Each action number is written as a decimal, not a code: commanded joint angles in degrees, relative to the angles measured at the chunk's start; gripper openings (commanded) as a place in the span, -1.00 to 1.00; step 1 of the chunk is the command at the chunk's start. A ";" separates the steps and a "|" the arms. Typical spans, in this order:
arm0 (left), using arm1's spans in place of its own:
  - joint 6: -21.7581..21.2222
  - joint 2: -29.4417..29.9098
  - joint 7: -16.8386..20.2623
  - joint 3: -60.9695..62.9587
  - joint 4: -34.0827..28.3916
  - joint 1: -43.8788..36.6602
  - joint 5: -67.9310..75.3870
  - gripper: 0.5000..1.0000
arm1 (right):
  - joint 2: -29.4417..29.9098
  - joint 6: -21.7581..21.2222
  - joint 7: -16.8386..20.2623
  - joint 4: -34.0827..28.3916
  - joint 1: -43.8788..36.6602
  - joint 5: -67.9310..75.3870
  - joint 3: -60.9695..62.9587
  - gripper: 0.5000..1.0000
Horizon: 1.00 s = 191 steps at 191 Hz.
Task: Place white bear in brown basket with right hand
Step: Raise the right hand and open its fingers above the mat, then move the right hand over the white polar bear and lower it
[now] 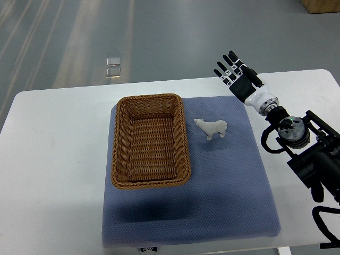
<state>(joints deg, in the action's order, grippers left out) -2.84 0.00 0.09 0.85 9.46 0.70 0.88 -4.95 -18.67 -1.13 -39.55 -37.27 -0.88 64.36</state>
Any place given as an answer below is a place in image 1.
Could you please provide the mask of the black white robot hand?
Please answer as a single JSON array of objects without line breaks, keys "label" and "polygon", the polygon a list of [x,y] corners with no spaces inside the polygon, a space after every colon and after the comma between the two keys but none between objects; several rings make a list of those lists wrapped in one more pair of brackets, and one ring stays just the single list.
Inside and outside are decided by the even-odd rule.
[{"label": "black white robot hand", "polygon": [[257,72],[245,65],[233,51],[223,55],[223,59],[228,66],[217,62],[219,69],[214,69],[214,73],[239,101],[253,107],[262,116],[267,116],[272,109],[279,106],[278,98],[269,92],[268,86],[258,77]]}]

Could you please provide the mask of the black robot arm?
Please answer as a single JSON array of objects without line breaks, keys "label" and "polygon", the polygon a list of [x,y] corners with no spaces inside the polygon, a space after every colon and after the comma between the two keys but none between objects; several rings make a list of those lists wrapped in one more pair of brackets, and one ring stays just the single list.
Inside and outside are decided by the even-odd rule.
[{"label": "black robot arm", "polygon": [[314,201],[323,202],[327,190],[339,202],[339,133],[311,110],[295,117],[277,106],[266,121],[270,126],[260,140],[264,150],[290,156],[288,166],[311,190]]}]

